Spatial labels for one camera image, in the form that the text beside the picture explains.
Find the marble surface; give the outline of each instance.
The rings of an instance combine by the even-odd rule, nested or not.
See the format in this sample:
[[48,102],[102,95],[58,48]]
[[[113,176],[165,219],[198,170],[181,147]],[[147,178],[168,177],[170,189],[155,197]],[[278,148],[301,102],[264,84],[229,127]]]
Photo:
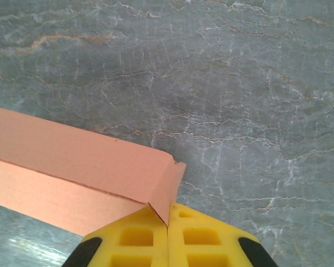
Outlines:
[[[0,106],[167,151],[179,202],[334,266],[334,0],[0,0]],[[79,239],[0,207],[0,266]]]

